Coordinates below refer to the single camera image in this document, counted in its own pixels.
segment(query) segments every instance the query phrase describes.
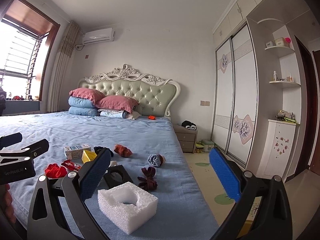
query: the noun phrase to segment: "small bottle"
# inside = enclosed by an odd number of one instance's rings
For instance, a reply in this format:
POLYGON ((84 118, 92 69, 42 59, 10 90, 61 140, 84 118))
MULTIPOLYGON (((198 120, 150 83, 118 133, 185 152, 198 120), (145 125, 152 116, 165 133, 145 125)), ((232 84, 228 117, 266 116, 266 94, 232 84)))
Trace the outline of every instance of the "small bottle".
POLYGON ((273 81, 277 81, 278 80, 278 75, 277 75, 277 72, 274 71, 273 72, 273 81))

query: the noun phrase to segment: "floor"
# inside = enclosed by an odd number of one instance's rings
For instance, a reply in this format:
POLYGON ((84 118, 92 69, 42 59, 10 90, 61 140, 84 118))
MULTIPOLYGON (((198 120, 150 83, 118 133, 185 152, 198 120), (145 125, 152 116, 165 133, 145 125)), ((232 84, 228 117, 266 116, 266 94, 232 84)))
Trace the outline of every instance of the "floor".
MULTIPOLYGON (((210 165, 208 153, 184 153, 184 156, 204 199, 218 224, 221 225, 232 209, 234 200, 226 196, 217 175, 210 165)), ((320 176, 305 170, 284 185, 290 203, 293 240, 295 240, 310 222, 320 205, 320 176)), ((248 220, 254 218, 258 206, 259 199, 257 198, 248 220)))

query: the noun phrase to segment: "sliding wardrobe door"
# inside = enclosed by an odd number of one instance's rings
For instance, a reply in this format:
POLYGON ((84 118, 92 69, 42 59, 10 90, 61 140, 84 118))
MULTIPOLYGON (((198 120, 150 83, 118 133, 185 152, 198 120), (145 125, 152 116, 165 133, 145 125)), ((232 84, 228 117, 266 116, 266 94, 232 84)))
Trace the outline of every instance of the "sliding wardrobe door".
POLYGON ((251 149, 257 109, 256 64, 247 25, 232 38, 232 47, 235 100, 228 154, 245 165, 251 149))
POLYGON ((224 151, 229 136, 233 96, 230 40, 217 50, 216 57, 217 83, 212 140, 224 151))

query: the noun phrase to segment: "blue bed sheet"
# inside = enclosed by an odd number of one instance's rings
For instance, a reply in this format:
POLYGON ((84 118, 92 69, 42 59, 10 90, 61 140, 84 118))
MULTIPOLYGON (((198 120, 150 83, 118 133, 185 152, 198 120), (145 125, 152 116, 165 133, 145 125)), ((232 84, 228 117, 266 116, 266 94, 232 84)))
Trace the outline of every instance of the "blue bed sheet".
MULTIPOLYGON (((217 222, 205 202, 199 187, 185 161, 179 142, 166 118, 137 120, 105 118, 100 116, 77 116, 68 112, 0 117, 2 135, 21 132, 21 143, 6 149, 19 149, 46 138, 49 151, 35 159, 34 178, 11 183, 13 205, 18 220, 26 227, 28 209, 37 178, 44 174, 50 163, 60 165, 65 160, 64 146, 89 144, 110 149, 122 144, 132 150, 130 158, 115 154, 112 160, 122 164, 137 185, 141 168, 148 167, 150 154, 164 155, 166 163, 156 168, 156 191, 159 198, 156 215, 143 226, 127 235, 116 227, 100 211, 97 191, 85 204, 95 220, 112 240, 119 239, 201 239, 207 240, 218 229, 217 222)), ((106 188, 102 181, 98 189, 106 188)), ((60 198, 72 232, 81 236, 64 198, 60 198)))

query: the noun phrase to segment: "beige curtain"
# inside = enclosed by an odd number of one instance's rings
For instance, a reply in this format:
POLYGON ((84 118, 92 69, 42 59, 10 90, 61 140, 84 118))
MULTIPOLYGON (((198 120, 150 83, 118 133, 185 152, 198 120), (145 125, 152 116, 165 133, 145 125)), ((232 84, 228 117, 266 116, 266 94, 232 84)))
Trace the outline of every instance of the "beige curtain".
POLYGON ((66 28, 57 56, 53 65, 49 95, 48 95, 48 112, 56 112, 58 110, 61 83, 66 73, 69 59, 71 58, 75 47, 77 36, 81 29, 75 22, 71 22, 66 28))

